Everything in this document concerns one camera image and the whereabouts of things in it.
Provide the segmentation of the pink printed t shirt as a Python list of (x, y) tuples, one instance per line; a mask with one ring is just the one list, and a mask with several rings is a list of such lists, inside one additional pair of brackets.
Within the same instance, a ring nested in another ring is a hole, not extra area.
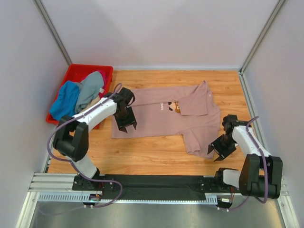
[(125, 139), (150, 136), (182, 135), (188, 154), (213, 158), (209, 145), (220, 130), (220, 108), (206, 81), (199, 85), (132, 90), (131, 105), (137, 126), (119, 131), (112, 122), (112, 138)]

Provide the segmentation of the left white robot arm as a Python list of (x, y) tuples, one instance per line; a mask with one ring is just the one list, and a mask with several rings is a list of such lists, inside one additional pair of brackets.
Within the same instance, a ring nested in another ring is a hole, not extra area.
[(137, 126), (131, 104), (135, 96), (130, 89), (118, 84), (113, 93), (107, 93), (99, 102), (82, 113), (63, 116), (54, 133), (53, 148), (76, 170), (74, 190), (100, 190), (99, 169), (93, 165), (87, 152), (89, 133), (99, 123), (113, 116), (118, 130), (126, 133), (128, 126)]

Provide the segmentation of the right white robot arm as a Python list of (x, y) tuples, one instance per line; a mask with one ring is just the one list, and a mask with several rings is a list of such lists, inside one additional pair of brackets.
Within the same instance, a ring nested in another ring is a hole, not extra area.
[(245, 161), (240, 171), (220, 168), (214, 178), (200, 179), (200, 191), (227, 191), (232, 187), (243, 196), (254, 197), (261, 202), (279, 198), (283, 161), (272, 156), (258, 141), (251, 126), (253, 121), (241, 121), (232, 114), (224, 117), (225, 133), (209, 144), (208, 152), (215, 152), (218, 154), (216, 161), (222, 161), (239, 147), (246, 155)]

